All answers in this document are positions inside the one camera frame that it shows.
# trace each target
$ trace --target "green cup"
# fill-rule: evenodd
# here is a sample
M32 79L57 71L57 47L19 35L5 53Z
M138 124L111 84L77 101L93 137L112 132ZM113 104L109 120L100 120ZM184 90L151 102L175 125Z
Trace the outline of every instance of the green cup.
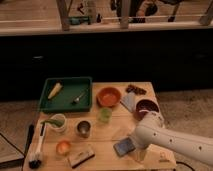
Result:
M103 107L99 111L98 120L104 123L108 123L112 116L112 109Z

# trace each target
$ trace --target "small cup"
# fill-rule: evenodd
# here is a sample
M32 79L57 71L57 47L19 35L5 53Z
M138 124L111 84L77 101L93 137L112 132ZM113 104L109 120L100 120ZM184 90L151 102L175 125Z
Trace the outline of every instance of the small cup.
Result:
M67 119L66 119L64 114L62 114L62 113L55 114L55 115L53 115L51 117L51 119L63 122L63 125L61 127L57 127L54 124L50 124L50 128L52 130L54 130L56 132L64 132L66 130L66 128L67 128Z
M98 120L108 123L112 116L112 109L109 107L102 107L99 111Z
M90 128L91 125L88 121L81 121L77 125L78 134L84 138L88 138L90 136Z

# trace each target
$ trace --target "orange bowl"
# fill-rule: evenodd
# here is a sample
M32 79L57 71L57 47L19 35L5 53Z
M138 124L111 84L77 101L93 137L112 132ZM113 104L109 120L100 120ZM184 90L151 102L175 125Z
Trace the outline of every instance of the orange bowl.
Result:
M97 94L98 103L103 107L113 107L120 102L121 93L114 87L105 87Z

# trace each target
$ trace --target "spoon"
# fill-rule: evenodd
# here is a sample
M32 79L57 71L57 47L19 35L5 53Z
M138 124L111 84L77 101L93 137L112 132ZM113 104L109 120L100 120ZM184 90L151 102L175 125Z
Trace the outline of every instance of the spoon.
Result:
M43 123L42 127L41 127L41 132L40 132L39 141L38 141L36 151L30 153L30 155L29 155L29 167L31 169L39 168L39 166L42 163L41 147L42 147L42 143L43 143L43 140L44 140L44 135L45 135L45 130L46 130L45 128L46 128L45 123Z
M71 103L72 104L77 104L81 98L86 94L86 92L89 90L89 87L86 88L78 97L76 97Z

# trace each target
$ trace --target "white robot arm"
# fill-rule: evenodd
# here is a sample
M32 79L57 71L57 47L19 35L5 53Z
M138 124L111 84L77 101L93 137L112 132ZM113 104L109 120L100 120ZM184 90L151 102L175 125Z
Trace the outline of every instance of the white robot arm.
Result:
M213 166L213 138L168 130L164 128L164 118L158 112L148 112L131 137L139 148L155 144Z

